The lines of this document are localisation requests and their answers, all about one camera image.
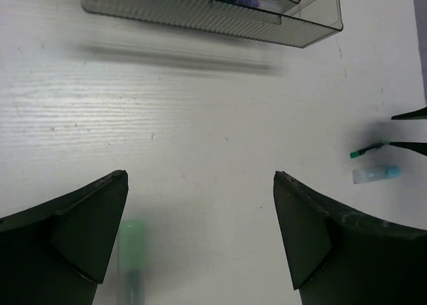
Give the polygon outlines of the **purple pen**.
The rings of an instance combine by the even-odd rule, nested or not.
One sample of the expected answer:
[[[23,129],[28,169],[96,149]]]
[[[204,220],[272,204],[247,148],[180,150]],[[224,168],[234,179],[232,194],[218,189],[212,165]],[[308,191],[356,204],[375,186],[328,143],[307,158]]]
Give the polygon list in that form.
[[[238,5],[253,7],[264,11],[271,11],[273,13],[283,13],[284,8],[276,1],[272,0],[230,0]]]

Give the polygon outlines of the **green pen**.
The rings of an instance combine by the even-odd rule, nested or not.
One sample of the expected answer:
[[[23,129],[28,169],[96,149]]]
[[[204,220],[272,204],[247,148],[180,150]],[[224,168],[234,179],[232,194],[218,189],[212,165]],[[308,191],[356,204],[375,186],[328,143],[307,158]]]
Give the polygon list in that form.
[[[361,149],[357,149],[355,151],[350,152],[350,158],[351,159],[358,158],[360,156],[367,154],[370,151],[378,150],[389,144],[390,144],[389,141],[379,141],[379,142],[373,143],[372,145],[368,145]]]

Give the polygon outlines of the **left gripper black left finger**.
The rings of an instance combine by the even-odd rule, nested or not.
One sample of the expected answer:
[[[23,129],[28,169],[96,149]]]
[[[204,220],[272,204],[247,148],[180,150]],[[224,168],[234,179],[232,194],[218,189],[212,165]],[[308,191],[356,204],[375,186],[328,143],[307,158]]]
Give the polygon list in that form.
[[[128,174],[1,218],[2,304],[92,304],[123,215]]]

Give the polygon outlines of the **green capped tube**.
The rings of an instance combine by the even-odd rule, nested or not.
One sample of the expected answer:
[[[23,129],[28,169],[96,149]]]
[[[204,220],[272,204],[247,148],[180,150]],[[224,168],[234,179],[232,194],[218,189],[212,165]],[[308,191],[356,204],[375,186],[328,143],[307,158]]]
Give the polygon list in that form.
[[[145,302],[145,226],[125,220],[118,234],[118,304]]]

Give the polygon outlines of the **blue capped tube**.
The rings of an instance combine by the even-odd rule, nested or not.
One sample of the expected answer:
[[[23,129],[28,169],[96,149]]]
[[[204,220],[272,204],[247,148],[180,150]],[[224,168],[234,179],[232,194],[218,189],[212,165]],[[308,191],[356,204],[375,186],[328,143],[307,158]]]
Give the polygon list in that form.
[[[365,184],[398,178],[401,173],[401,169],[398,166],[374,166],[355,169],[352,172],[352,179],[354,184]]]

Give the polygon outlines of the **clear drawer organizer box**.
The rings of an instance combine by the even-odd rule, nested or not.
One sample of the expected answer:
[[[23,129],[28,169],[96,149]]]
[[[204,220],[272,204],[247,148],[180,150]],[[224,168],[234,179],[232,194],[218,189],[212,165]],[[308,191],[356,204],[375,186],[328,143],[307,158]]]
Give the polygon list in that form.
[[[344,28],[340,0],[272,0],[283,13],[230,0],[81,0],[88,13],[305,48]]]

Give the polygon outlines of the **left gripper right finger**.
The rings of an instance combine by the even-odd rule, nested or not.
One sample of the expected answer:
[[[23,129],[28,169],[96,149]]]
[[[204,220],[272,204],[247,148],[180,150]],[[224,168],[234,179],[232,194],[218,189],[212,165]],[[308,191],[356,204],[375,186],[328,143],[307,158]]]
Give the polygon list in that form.
[[[425,304],[426,231],[365,214],[285,172],[274,203],[303,304]]]

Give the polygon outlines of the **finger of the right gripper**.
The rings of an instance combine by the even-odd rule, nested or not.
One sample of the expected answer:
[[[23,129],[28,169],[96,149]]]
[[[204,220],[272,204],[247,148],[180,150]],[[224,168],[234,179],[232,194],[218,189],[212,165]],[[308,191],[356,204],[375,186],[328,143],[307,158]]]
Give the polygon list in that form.
[[[391,120],[427,120],[427,107],[408,113],[394,115],[391,117]]]
[[[403,141],[391,141],[390,146],[398,147],[402,149],[408,149],[414,151],[423,156],[427,156],[427,143],[422,142],[403,142]]]

